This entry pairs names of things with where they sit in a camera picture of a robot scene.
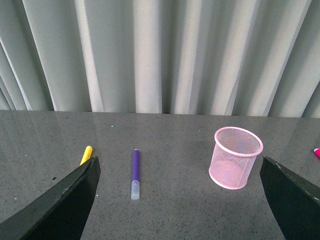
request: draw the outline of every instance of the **pink mesh pencil cup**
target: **pink mesh pencil cup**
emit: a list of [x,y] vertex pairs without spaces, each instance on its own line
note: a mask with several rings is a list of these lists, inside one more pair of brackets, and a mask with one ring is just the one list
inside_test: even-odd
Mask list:
[[220,128],[214,140],[210,177],[223,188],[243,188],[256,157],[264,149],[262,141],[252,132],[233,126]]

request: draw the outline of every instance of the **gray curtain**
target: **gray curtain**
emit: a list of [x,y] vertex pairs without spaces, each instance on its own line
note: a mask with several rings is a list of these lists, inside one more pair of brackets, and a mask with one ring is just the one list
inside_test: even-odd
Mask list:
[[320,118],[318,0],[0,0],[0,109]]

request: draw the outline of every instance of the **yellow marker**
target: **yellow marker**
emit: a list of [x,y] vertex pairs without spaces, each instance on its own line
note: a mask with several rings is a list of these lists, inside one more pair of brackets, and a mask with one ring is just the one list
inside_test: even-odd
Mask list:
[[84,163],[91,157],[92,150],[93,150],[93,149],[92,149],[91,146],[87,146],[87,147],[85,148],[85,151],[84,151],[84,154],[83,154],[83,157],[82,157],[80,166],[81,166],[82,164],[84,164]]

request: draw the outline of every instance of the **speckled granite surface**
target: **speckled granite surface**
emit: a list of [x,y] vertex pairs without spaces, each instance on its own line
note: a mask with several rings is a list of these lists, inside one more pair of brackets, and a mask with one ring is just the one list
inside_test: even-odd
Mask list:
[[[74,170],[91,145],[101,176],[83,240],[284,239],[259,177],[261,155],[240,190],[209,177],[214,133],[225,126],[257,134],[262,155],[320,186],[312,153],[320,119],[0,111],[0,221]],[[135,148],[138,201],[130,199]]]

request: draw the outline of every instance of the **clear marker cap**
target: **clear marker cap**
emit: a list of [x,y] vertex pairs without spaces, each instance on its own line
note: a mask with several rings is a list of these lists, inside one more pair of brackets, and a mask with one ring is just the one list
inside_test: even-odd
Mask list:
[[140,198],[140,183],[138,180],[133,180],[131,184],[131,199],[138,200]]

